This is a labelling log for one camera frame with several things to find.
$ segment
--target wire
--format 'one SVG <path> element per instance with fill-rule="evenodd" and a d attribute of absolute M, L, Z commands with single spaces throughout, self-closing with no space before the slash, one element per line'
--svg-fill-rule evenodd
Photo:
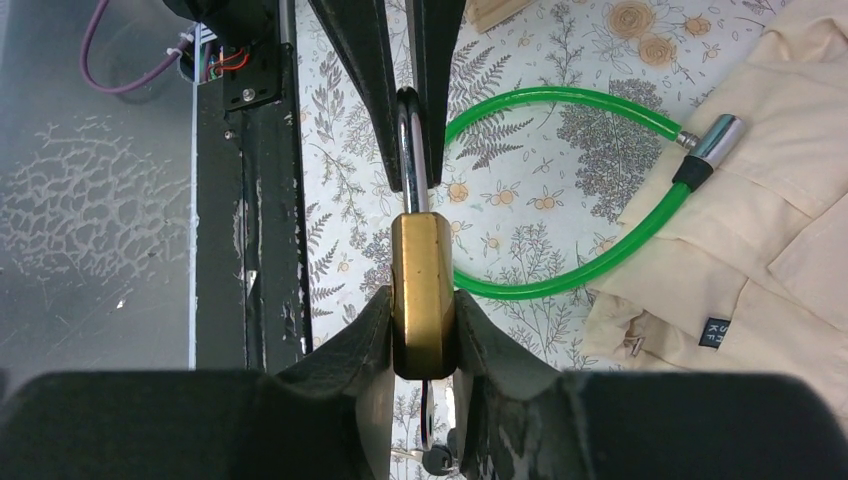
<path fill-rule="evenodd" d="M 222 71 L 225 71 L 225 72 L 233 72 L 233 71 L 236 71 L 236 70 L 240 70 L 240 69 L 244 68 L 245 65 L 247 65 L 247 61 L 249 59 L 250 59 L 250 54 L 247 53 L 247 54 L 244 55 L 244 58 L 242 59 L 241 63 L 239 63 L 238 65 L 224 65 L 223 67 L 219 67 L 219 68 Z"/>
<path fill-rule="evenodd" d="M 91 50 L 91 42 L 94 39 L 94 33 L 97 31 L 97 26 L 100 24 L 100 20 L 103 18 L 103 13 L 106 11 L 106 7 L 109 6 L 109 0 L 100 0 L 97 4 L 97 7 L 94 9 L 94 14 L 91 16 L 91 21 L 88 23 L 88 28 L 85 31 L 85 36 L 82 40 L 82 48 L 80 48 L 80 58 L 79 58 L 79 67 L 80 72 L 82 73 L 82 77 L 86 83 L 88 83 L 91 88 L 97 90 L 98 92 L 108 93 L 108 94 L 121 94 L 131 92 L 138 88 L 147 85 L 154 78 L 158 77 L 165 70 L 168 69 L 178 58 L 180 58 L 180 54 L 183 50 L 188 48 L 191 44 L 192 40 L 189 36 L 184 36 L 180 43 L 174 47 L 168 54 L 168 58 L 162 61 L 159 65 L 156 66 L 153 70 L 144 74 L 138 80 L 128 83 L 126 85 L 120 87 L 105 87 L 97 83 L 96 80 L 91 76 L 91 72 L 88 68 L 88 53 Z"/>
<path fill-rule="evenodd" d="M 675 140 L 680 125 L 641 105 L 623 98 L 593 90 L 572 87 L 525 88 L 507 92 L 469 108 L 448 124 L 445 145 L 449 145 L 460 133 L 478 120 L 506 108 L 528 103 L 571 102 L 608 110 L 644 125 L 660 135 Z M 454 283 L 481 297 L 498 300 L 529 300 L 556 295 L 585 285 L 591 280 L 617 267 L 654 236 L 683 205 L 692 193 L 683 183 L 675 183 L 651 213 L 633 231 L 607 252 L 564 274 L 541 282 L 527 285 L 498 285 L 471 277 L 454 267 Z"/>
<path fill-rule="evenodd" d="M 225 62 L 229 62 L 230 60 L 232 60 L 232 59 L 234 59 L 234 58 L 237 58 L 237 57 L 238 57 L 239 55 L 241 55 L 241 54 L 244 54 L 244 57 L 242 58 L 241 63 L 239 63 L 238 65 L 223 65 Z M 227 57 L 227 58 L 221 58 L 220 60 L 218 60 L 217 62 L 213 63 L 212 65 L 209 65 L 209 67 L 208 67 L 208 69 L 207 69 L 207 70 L 208 70 L 208 72 L 210 72 L 210 73 L 214 72 L 214 70 L 217 70 L 217 69 L 220 69 L 220 70 L 221 70 L 221 73 L 223 73 L 225 70 L 226 70 L 226 71 L 230 71 L 230 70 L 238 70 L 238 69 L 240 69 L 240 68 L 243 68 L 245 65 L 247 65 L 247 61 L 248 61 L 249 59 L 250 59 L 250 54 L 249 54 L 249 53 L 245 53 L 244 48 L 242 48 L 241 50 L 239 50 L 238 52 L 236 52 L 236 53 L 234 53 L 234 54 L 230 55 L 229 57 Z"/>

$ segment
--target floral tablecloth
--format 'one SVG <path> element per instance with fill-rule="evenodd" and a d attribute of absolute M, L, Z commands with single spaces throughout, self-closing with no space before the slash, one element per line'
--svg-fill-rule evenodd
<path fill-rule="evenodd" d="M 387 0 L 398 85 L 412 81 L 403 0 Z M 449 116 L 522 87 L 570 85 L 684 121 L 750 51 L 781 0 L 537 0 L 485 34 L 464 25 Z M 298 5 L 301 121 L 314 344 L 344 328 L 389 283 L 389 190 L 368 114 L 305 0 Z M 573 269 L 615 241 L 615 219 L 665 142 L 620 117 L 540 104 L 472 126 L 446 152 L 433 208 L 451 221 L 463 270 L 502 283 Z M 522 302 L 479 299 L 510 336 L 560 369 L 616 369 L 580 354 L 593 302 L 585 288 Z M 437 384 L 437 435 L 452 423 Z M 394 443 L 418 442 L 420 389 L 398 379 Z M 392 478 L 426 478 L 396 458 Z"/>

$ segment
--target orange flower print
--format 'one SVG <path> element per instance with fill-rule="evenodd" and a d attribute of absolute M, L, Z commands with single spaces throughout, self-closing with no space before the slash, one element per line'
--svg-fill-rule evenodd
<path fill-rule="evenodd" d="M 694 18 L 686 17 L 686 21 L 683 22 L 683 29 L 693 37 L 706 35 L 710 32 L 710 28 L 712 28 L 710 21 L 700 15 Z"/>
<path fill-rule="evenodd" d="M 721 50 L 720 48 L 718 48 L 717 43 L 715 45 L 710 45 L 706 42 L 701 42 L 701 44 L 704 46 L 705 49 L 704 58 L 701 63 L 707 63 L 707 60 L 709 60 L 710 58 L 716 58 L 718 56 L 719 50 Z"/>
<path fill-rule="evenodd" d="M 639 58 L 652 67 L 671 63 L 677 56 L 677 47 L 667 38 L 645 35 L 639 40 Z"/>
<path fill-rule="evenodd" d="M 480 196 L 489 202 L 490 205 L 512 205 L 512 202 L 518 198 L 518 191 L 516 189 L 519 186 L 521 186 L 521 182 L 515 182 L 509 187 L 506 187 L 503 182 L 498 180 L 496 193 L 484 193 Z"/>
<path fill-rule="evenodd" d="M 489 254 L 489 250 L 499 252 L 501 249 L 501 241 L 497 237 L 491 236 L 489 232 L 486 232 L 486 236 L 480 238 L 480 240 L 483 241 L 483 257 Z"/>
<path fill-rule="evenodd" d="M 548 193 L 548 187 L 542 187 L 542 196 L 539 198 L 531 198 L 527 205 L 533 205 L 536 210 L 551 210 L 554 207 L 562 207 L 562 200 L 558 200 L 564 190 L 560 189 L 554 193 Z"/>
<path fill-rule="evenodd" d="M 345 253 L 344 256 L 342 256 L 342 261 L 339 262 L 338 271 L 342 272 L 342 273 L 347 272 L 348 270 L 350 270 L 350 264 L 352 262 L 353 262 L 353 260 L 348 258 L 347 254 Z"/>
<path fill-rule="evenodd" d="M 610 33 L 619 38 L 638 38 L 654 24 L 654 12 L 642 2 L 622 2 L 610 10 L 607 24 Z"/>
<path fill-rule="evenodd" d="M 462 203 L 468 199 L 468 187 L 465 182 L 455 182 L 448 184 L 448 198 L 451 203 Z"/>

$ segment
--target black metal frame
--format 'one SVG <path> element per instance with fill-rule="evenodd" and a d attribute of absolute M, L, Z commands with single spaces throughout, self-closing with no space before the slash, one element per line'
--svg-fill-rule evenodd
<path fill-rule="evenodd" d="M 266 7 L 293 20 L 279 2 Z M 249 71 L 197 89 L 197 368 L 276 373 L 312 350 L 297 54 L 285 28 L 251 47 L 265 53 Z M 230 100 L 246 88 L 257 98 Z"/>

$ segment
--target black metal jaw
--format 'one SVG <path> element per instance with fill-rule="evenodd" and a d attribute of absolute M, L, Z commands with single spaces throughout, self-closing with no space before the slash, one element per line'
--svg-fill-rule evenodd
<path fill-rule="evenodd" d="M 391 295 L 276 377 L 69 373 L 0 410 L 3 478 L 388 478 Z M 504 478 L 848 478 L 848 445 L 774 375 L 557 372 L 456 292 L 460 471 Z"/>
<path fill-rule="evenodd" d="M 397 98 L 383 0 L 309 0 L 362 97 L 383 157 L 389 187 L 401 191 Z M 421 99 L 427 187 L 442 179 L 450 64 L 463 0 L 407 0 L 415 88 Z"/>

